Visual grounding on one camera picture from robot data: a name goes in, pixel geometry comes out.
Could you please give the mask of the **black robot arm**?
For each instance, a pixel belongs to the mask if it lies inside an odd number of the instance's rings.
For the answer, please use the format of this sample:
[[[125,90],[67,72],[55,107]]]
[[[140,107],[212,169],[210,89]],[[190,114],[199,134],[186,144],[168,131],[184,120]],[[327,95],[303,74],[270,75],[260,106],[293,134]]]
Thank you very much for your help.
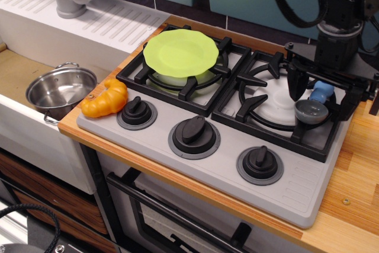
[[[362,32],[367,22],[376,24],[378,0],[319,0],[315,45],[287,43],[290,97],[298,101],[309,78],[345,91],[335,119],[346,121],[362,101],[378,98],[378,64],[364,60]]]

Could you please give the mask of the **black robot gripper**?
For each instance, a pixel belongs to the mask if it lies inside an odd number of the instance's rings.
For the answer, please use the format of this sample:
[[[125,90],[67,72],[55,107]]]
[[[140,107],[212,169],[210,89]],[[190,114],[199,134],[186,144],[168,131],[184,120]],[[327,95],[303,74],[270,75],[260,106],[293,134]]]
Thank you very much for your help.
[[[361,101],[373,100],[378,88],[378,70],[358,53],[361,34],[361,29],[320,29],[315,45],[287,43],[285,49],[290,61],[287,82],[291,99],[298,101],[309,77],[314,76],[346,91],[337,121],[347,121]]]

